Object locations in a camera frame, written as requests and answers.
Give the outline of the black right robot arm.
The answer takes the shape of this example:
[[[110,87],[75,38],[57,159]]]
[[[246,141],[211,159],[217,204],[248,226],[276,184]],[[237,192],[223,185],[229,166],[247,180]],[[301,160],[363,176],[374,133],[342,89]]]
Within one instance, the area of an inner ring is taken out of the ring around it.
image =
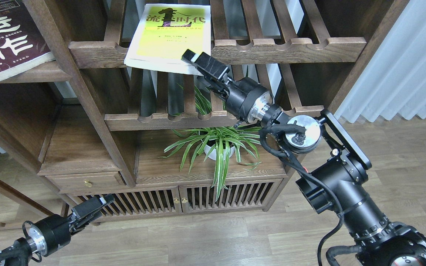
[[[210,55],[186,50],[182,60],[198,69],[228,112],[241,122],[261,124],[262,147],[299,173],[296,183],[318,214],[337,214],[338,225],[318,245],[319,265],[324,242],[345,225],[355,244],[329,248],[331,266],[343,254],[355,254],[363,266],[426,266],[426,237],[412,226],[391,222],[377,207],[362,187],[371,162],[332,113],[291,116],[271,103],[265,87],[250,78],[233,80],[230,69]]]

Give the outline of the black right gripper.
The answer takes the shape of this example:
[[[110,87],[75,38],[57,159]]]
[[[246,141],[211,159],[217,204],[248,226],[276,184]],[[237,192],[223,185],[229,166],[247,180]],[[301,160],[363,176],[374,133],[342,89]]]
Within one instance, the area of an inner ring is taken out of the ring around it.
[[[198,54],[186,49],[181,57],[183,62],[195,64],[203,74],[209,89],[225,101],[226,110],[246,123],[259,120],[262,123],[274,121],[274,105],[270,91],[245,77],[238,81],[227,75],[229,68],[206,53]]]

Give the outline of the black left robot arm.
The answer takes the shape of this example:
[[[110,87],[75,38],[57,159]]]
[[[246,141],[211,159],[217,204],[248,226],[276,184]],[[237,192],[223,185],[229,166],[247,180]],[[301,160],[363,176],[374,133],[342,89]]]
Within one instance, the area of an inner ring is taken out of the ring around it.
[[[102,216],[101,209],[114,201],[112,194],[93,197],[73,207],[71,215],[54,214],[39,222],[25,221],[25,237],[0,251],[0,266],[27,266],[30,259],[41,262],[70,243],[71,236],[83,230],[90,222]]]

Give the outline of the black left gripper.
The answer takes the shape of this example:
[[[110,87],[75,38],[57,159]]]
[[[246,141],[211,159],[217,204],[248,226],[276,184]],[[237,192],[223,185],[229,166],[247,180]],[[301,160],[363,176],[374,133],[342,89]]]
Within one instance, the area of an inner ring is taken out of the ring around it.
[[[25,237],[32,253],[49,256],[71,240],[71,236],[83,230],[91,221],[101,217],[101,209],[114,201],[112,194],[92,197],[76,207],[68,217],[54,214],[39,222],[25,221]]]

